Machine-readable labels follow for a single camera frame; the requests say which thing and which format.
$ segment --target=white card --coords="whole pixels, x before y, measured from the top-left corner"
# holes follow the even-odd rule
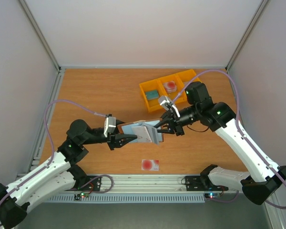
[[[157,133],[157,129],[155,127],[147,124],[143,125],[146,127],[152,142],[159,145],[159,136],[161,136],[161,134]]]
[[[159,160],[142,160],[142,170],[159,171]]]
[[[146,126],[132,126],[133,133],[138,136],[138,142],[152,142]]]

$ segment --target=black cable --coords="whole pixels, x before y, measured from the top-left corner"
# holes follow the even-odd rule
[[[208,127],[208,128],[206,128],[205,130],[203,130],[203,131],[199,131],[199,130],[194,130],[194,129],[190,128],[189,125],[186,125],[186,127],[189,128],[190,130],[193,130],[193,131],[199,132],[199,133],[206,132],[206,131],[208,131],[208,130],[210,129],[210,128]]]
[[[200,117],[202,117],[202,115],[201,115],[201,113],[199,112],[199,110],[198,110],[198,103],[195,103],[195,110],[196,110],[196,112],[199,114],[199,116]]]
[[[185,185],[185,184],[186,184],[185,182],[184,182],[184,184],[182,183],[182,181],[183,181],[183,180],[185,180],[185,178],[182,178],[182,180],[181,180],[181,184],[182,184],[182,185]]]

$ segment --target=cable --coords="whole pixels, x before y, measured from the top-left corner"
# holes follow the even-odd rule
[[[182,183],[183,180],[185,180],[185,178],[182,178],[182,179],[181,179],[181,184],[182,184],[182,185],[186,185],[185,182],[184,182],[184,184]]]
[[[194,130],[194,129],[190,128],[189,125],[186,125],[186,127],[189,128],[190,130],[193,130],[193,131],[199,132],[199,133],[206,132],[206,131],[208,131],[208,130],[210,129],[210,127],[208,127],[208,128],[206,128],[205,130],[203,130],[203,131],[199,131],[199,130]]]
[[[1,200],[0,200],[0,206],[1,204],[6,200],[7,197],[9,197],[14,191],[16,191],[19,187],[23,186],[26,182],[28,182],[29,180],[31,180],[33,177],[35,177],[36,175],[38,175],[39,173],[41,173],[45,168],[47,168],[51,162],[53,161],[54,159],[54,153],[55,153],[55,149],[54,149],[54,143],[53,143],[53,140],[51,138],[51,135],[50,135],[50,132],[49,132],[49,129],[48,129],[48,120],[47,120],[47,113],[48,113],[48,110],[51,106],[53,106],[55,103],[59,103],[59,102],[65,102],[65,103],[70,103],[70,104],[73,104],[75,106],[78,106],[80,108],[82,108],[83,110],[91,113],[91,114],[94,114],[94,115],[97,115],[97,116],[101,116],[101,117],[107,117],[107,115],[103,115],[103,114],[100,114],[100,113],[97,113],[95,111],[91,111],[89,110],[88,108],[82,106],[82,105],[79,105],[78,103],[76,102],[73,102],[73,101],[70,101],[70,100],[66,100],[66,99],[58,99],[58,100],[54,100],[53,102],[49,103],[45,109],[45,112],[43,114],[43,125],[46,129],[46,133],[47,133],[47,136],[49,137],[49,141],[50,141],[50,145],[51,145],[51,150],[52,150],[52,154],[51,154],[51,157],[50,157],[50,160],[49,162],[47,163],[46,166],[42,167],[40,170],[38,170],[37,172],[35,172],[34,174],[32,174],[31,176],[29,176],[27,179],[25,179],[24,181],[22,181],[17,187],[13,188],[9,193],[7,193]]]
[[[185,91],[185,89],[187,88],[187,86],[196,78],[198,78],[199,76],[205,74],[205,73],[210,73],[210,72],[218,72],[218,73],[222,73],[224,74],[226,77],[229,78],[231,84],[234,87],[234,91],[235,91],[235,97],[236,97],[236,119],[235,119],[235,125],[236,128],[238,130],[238,132],[241,134],[242,138],[251,146],[251,148],[255,151],[255,153],[261,158],[261,160],[266,164],[266,166],[279,178],[279,180],[282,182],[282,184],[285,185],[286,187],[286,181],[281,177],[281,175],[279,175],[278,172],[276,172],[268,163],[268,161],[261,155],[261,153],[257,150],[257,148],[250,142],[250,140],[246,137],[246,135],[244,135],[243,131],[241,130],[241,128],[239,127],[239,123],[240,123],[240,113],[239,113],[239,94],[238,94],[238,90],[236,87],[236,84],[234,82],[234,80],[231,78],[231,76],[229,74],[227,74],[226,72],[219,70],[219,69],[209,69],[209,70],[205,70],[203,72],[200,72],[199,74],[197,74],[196,76],[194,76],[184,87],[183,89],[177,94],[177,96],[173,99],[173,103],[182,95],[182,93]],[[265,201],[267,204],[270,204],[271,206],[275,207],[275,208],[279,208],[279,209],[286,209],[286,206],[279,206],[276,205],[274,203],[269,202],[268,200]]]
[[[220,186],[221,187],[221,189],[223,190],[222,192],[221,192],[221,194],[219,195],[220,197],[222,197],[223,195],[224,195],[224,193],[225,193],[225,188],[224,188],[224,186]]]
[[[200,111],[198,110],[198,103],[195,103],[195,110],[196,112],[199,114],[200,117],[202,117],[202,114],[200,113]]]
[[[110,176],[110,175],[100,175],[100,176],[96,176],[94,178],[92,178],[91,180],[89,180],[86,184],[84,184],[83,186],[81,186],[80,188],[83,188],[85,187],[86,185],[90,184],[91,182],[93,182],[95,179],[98,179],[98,178],[101,178],[101,177],[107,177],[110,179],[111,181],[111,185],[109,187],[109,189],[105,190],[105,191],[92,191],[93,193],[106,193],[106,192],[109,192],[112,188],[113,188],[113,185],[114,185],[114,181],[113,181],[113,177]]]
[[[214,198],[206,198],[206,199],[209,199],[209,200],[215,201],[215,202],[219,202],[219,203],[228,204],[228,203],[234,202],[238,198],[238,195],[239,195],[239,191],[236,192],[235,196],[231,200],[220,200],[220,199],[214,199]]]
[[[91,190],[90,190],[89,194],[91,194],[93,191],[94,185],[93,185],[93,183],[89,183],[89,184],[91,185]]]

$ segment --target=small box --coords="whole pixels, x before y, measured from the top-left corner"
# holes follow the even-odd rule
[[[167,75],[164,77],[160,77],[158,79],[140,83],[139,84],[140,92],[144,99],[148,112],[161,110],[163,109],[163,107],[160,106],[157,98],[149,100],[150,99],[149,97],[147,99],[146,97],[147,92],[156,90],[158,92],[158,97],[165,95],[168,96],[170,99],[174,99],[184,87],[184,83],[190,81],[194,76],[196,76],[195,71],[193,69],[189,69],[183,72]],[[163,84],[170,81],[173,81],[175,83],[177,90],[172,92],[166,92]],[[185,92],[183,92],[182,95],[175,101],[175,104],[185,101],[187,101],[187,97]]]
[[[177,91],[177,85],[174,81],[165,82],[162,85],[168,94]]]

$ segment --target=blue block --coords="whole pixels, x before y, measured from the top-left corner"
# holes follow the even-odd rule
[[[159,98],[159,93],[157,90],[145,92],[145,96],[147,100],[157,99]]]

